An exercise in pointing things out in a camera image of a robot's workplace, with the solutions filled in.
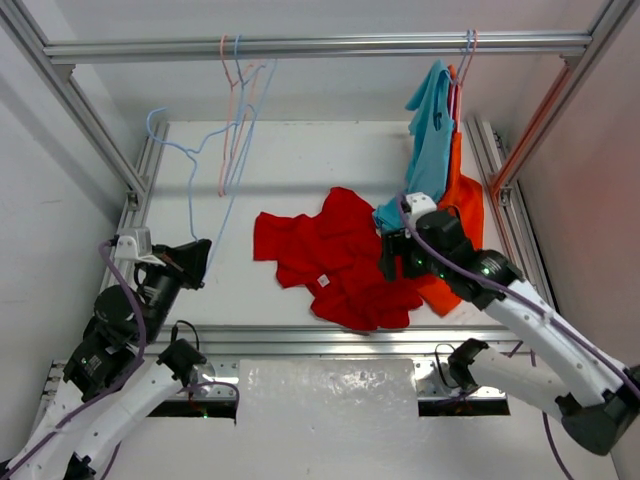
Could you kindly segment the red t shirt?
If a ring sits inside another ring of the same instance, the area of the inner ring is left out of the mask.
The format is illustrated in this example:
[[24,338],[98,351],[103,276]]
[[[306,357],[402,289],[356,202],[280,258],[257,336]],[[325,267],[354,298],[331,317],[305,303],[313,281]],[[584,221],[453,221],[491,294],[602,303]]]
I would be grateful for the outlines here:
[[412,282],[385,279],[381,253],[373,208],[343,187],[315,216],[262,212],[254,224],[253,259],[274,261],[281,287],[306,288],[316,317],[354,331],[406,328],[423,305]]

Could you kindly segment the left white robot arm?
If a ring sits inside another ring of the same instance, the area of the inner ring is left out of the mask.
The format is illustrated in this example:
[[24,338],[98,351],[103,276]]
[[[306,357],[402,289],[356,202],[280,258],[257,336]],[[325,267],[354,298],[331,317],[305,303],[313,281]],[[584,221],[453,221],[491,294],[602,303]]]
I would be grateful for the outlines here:
[[118,283],[96,298],[53,400],[23,449],[2,463],[3,478],[92,479],[141,420],[196,388],[207,359],[189,341],[171,341],[150,363],[144,353],[180,291],[202,288],[211,246],[154,246],[146,230],[99,245]]

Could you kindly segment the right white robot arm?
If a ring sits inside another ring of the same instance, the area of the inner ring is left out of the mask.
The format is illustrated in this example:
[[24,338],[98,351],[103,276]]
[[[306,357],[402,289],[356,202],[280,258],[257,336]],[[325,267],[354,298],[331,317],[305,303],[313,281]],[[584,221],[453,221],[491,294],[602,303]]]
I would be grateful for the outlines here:
[[502,253],[475,248],[457,216],[436,208],[414,215],[401,204],[399,217],[401,228],[382,235],[384,277],[437,277],[546,365],[516,365],[487,342],[470,338],[447,360],[455,388],[502,390],[554,418],[583,449],[609,454],[639,415],[639,369],[580,334]]

